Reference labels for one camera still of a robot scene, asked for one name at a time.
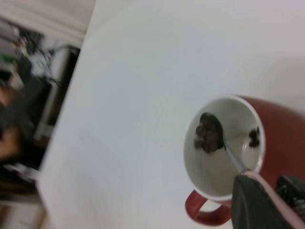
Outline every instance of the hand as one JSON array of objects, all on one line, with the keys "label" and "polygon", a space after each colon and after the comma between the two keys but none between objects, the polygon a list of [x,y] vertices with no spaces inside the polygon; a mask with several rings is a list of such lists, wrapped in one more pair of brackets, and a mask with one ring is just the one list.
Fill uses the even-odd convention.
[{"label": "hand", "polygon": [[[8,106],[16,94],[11,88],[0,87],[0,104]],[[0,161],[16,156],[20,152],[20,132],[17,127],[5,130],[0,140]]]},{"label": "hand", "polygon": [[16,91],[12,87],[0,87],[0,104],[8,106],[15,94]]}]

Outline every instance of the white table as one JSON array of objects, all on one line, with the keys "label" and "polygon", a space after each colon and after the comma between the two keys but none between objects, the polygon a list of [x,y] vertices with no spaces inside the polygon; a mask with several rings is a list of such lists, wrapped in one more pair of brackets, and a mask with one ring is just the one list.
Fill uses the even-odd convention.
[{"label": "white table", "polygon": [[305,2],[114,2],[107,20],[96,2],[40,193],[58,229],[204,228],[184,210],[188,122],[226,93],[305,110]]}]

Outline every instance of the mug handle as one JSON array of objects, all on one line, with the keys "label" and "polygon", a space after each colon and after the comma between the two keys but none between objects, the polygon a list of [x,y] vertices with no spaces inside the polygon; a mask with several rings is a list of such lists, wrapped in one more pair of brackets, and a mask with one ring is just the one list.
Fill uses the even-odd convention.
[{"label": "mug handle", "polygon": [[231,210],[223,205],[211,212],[200,211],[206,201],[207,199],[195,190],[186,199],[185,209],[192,220],[209,226],[219,226],[231,218]]}]

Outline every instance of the red mug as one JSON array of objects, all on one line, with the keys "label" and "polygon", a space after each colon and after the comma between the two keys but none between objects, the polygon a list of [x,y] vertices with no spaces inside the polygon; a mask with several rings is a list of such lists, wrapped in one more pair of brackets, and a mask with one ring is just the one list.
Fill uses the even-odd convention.
[{"label": "red mug", "polygon": [[[195,187],[185,202],[191,219],[210,226],[227,222],[231,218],[233,181],[238,174],[224,149],[207,154],[194,148],[195,130],[204,112],[217,116],[234,153],[272,187],[282,174],[305,180],[305,118],[302,115],[249,97],[230,95],[214,99],[197,113],[184,138],[184,164]],[[260,145],[251,148],[248,134],[257,128]],[[207,200],[221,206],[212,212],[200,211]]]}]

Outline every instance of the spoon handle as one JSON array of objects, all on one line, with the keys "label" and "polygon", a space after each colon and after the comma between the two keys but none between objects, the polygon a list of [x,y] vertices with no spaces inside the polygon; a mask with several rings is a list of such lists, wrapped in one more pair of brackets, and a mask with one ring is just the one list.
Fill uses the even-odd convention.
[{"label": "spoon handle", "polygon": [[233,151],[231,150],[231,148],[229,147],[229,144],[227,143],[227,141],[225,139],[224,139],[224,149],[226,150],[229,158],[231,159],[231,161],[233,162],[235,168],[237,169],[237,171],[240,174],[243,174],[245,171],[249,170],[243,164],[243,162],[237,156],[235,156],[235,154],[233,153]]}]

